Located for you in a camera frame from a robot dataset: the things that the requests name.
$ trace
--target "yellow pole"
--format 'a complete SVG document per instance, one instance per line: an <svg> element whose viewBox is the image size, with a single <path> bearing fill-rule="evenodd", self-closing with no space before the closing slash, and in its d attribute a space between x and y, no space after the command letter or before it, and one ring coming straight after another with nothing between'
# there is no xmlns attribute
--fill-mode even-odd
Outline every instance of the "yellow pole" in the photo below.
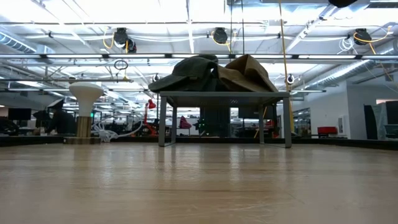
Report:
<svg viewBox="0 0 398 224"><path fill-rule="evenodd" d="M285 65L285 86L286 86L286 91L289 92L289 85L287 84L287 65L286 65L284 20L282 18L282 0L279 0L279 13L280 13L280 31L282 33L282 49L283 49L283 53L284 53L284 65ZM290 99L290 103L289 103L289 116L290 116L290 130L293 131L294 127L293 127L293 111L292 111L291 99Z"/></svg>

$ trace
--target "gray tabletop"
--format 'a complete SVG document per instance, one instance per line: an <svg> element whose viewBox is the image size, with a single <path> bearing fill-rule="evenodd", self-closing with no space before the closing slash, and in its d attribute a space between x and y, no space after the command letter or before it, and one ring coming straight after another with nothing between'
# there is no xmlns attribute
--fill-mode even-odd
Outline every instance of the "gray tabletop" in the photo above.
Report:
<svg viewBox="0 0 398 224"><path fill-rule="evenodd" d="M163 91L160 96L166 96L173 107L243 107L276 103L290 93Z"/></svg>

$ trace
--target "fluorescent light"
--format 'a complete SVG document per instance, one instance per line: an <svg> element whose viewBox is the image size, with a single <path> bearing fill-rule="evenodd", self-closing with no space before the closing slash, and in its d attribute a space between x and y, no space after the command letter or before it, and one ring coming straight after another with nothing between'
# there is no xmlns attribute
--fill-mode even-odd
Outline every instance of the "fluorescent light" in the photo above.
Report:
<svg viewBox="0 0 398 224"><path fill-rule="evenodd" d="M18 81L18 83L24 84L24 85L29 85L29 86L32 86L32 87L38 87L38 88L43 87L41 84L39 84L39 83L37 83L37 82Z"/></svg>
<svg viewBox="0 0 398 224"><path fill-rule="evenodd" d="M198 56L198 54L172 54L172 58L190 58L193 56Z"/></svg>
<svg viewBox="0 0 398 224"><path fill-rule="evenodd" d="M258 58L258 59L268 59L268 58L279 59L279 58L283 58L284 57L283 55L251 55L251 56L254 57L254 58ZM286 58L292 58L292 56L291 55L286 55Z"/></svg>
<svg viewBox="0 0 398 224"><path fill-rule="evenodd" d="M106 52L107 54L110 54L110 52L106 49L100 49L100 50Z"/></svg>
<svg viewBox="0 0 398 224"><path fill-rule="evenodd" d="M112 109L112 106L108 106L108 105L100 105L99 107L104 108L104 109Z"/></svg>
<svg viewBox="0 0 398 224"><path fill-rule="evenodd" d="M55 96L60 96L60 97L64 97L64 95L62 95L62 94L59 94L59 93L56 93L56 92L50 92L51 94L53 94L53 95L55 95Z"/></svg>
<svg viewBox="0 0 398 224"><path fill-rule="evenodd" d="M354 59L356 55L299 55L299 59Z"/></svg>
<svg viewBox="0 0 398 224"><path fill-rule="evenodd" d="M57 55L57 54L49 54L47 55L48 58L102 58L102 55L78 55L78 54L70 54L70 55Z"/></svg>
<svg viewBox="0 0 398 224"><path fill-rule="evenodd" d="M216 55L218 58L229 58L229 55Z"/></svg>
<svg viewBox="0 0 398 224"><path fill-rule="evenodd" d="M164 58L164 54L111 54L110 58Z"/></svg>
<svg viewBox="0 0 398 224"><path fill-rule="evenodd" d="M324 93L326 90L292 90L292 93Z"/></svg>
<svg viewBox="0 0 398 224"><path fill-rule="evenodd" d="M110 96L110 97L112 97L112 98L114 98L114 99L118 99L119 98L119 95L117 93L114 93L113 91L106 91L105 94Z"/></svg>
<svg viewBox="0 0 398 224"><path fill-rule="evenodd" d="M2 54L0 58L40 58L40 55L35 54Z"/></svg>
<svg viewBox="0 0 398 224"><path fill-rule="evenodd" d="M75 107L75 108L71 108L71 107L64 107L63 109L65 109L65 110L78 110L79 108L78 108L78 107Z"/></svg>
<svg viewBox="0 0 398 224"><path fill-rule="evenodd" d="M69 91L68 89L44 89L44 91Z"/></svg>
<svg viewBox="0 0 398 224"><path fill-rule="evenodd" d="M363 55L362 59L398 59L398 55Z"/></svg>
<svg viewBox="0 0 398 224"><path fill-rule="evenodd" d="M39 89L33 89L33 88L11 88L8 89L8 91L40 91Z"/></svg>

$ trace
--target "wooden floor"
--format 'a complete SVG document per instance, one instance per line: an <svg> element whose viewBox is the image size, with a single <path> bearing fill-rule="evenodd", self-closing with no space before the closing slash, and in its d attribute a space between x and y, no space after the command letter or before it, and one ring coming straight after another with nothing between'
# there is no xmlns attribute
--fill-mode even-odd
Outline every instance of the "wooden floor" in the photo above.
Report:
<svg viewBox="0 0 398 224"><path fill-rule="evenodd" d="M0 148L0 223L397 223L398 152L120 143Z"/></svg>

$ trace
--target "table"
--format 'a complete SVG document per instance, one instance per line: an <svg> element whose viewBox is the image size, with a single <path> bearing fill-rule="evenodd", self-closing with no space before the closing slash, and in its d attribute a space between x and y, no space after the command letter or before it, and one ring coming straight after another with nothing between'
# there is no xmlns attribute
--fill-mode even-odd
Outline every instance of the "table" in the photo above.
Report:
<svg viewBox="0 0 398 224"><path fill-rule="evenodd" d="M172 142L177 137L177 108L178 107L245 107L258 106L259 127L264 127L263 113L264 105L276 103L283 100L284 107L284 134L285 147L292 147L292 136L290 130L289 92L195 92L195 91L162 91L160 92L160 123L159 123L159 146L165 146L166 107L167 103L173 108ZM264 129L259 129L260 144L264 144Z"/></svg>

